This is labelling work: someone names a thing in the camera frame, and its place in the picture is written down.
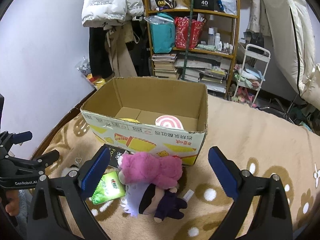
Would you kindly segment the person's hand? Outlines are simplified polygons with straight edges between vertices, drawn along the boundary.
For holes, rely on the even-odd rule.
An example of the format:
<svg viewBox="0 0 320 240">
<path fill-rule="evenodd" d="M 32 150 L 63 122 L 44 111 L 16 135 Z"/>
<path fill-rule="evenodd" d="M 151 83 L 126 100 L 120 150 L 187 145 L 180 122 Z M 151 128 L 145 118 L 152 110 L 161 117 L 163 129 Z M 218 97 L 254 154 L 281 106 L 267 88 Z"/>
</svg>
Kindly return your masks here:
<svg viewBox="0 0 320 240">
<path fill-rule="evenodd" d="M 20 212 L 20 199 L 18 190 L 9 190 L 5 192 L 8 204 L 5 206 L 6 212 L 11 216 L 17 216 Z"/>
</svg>

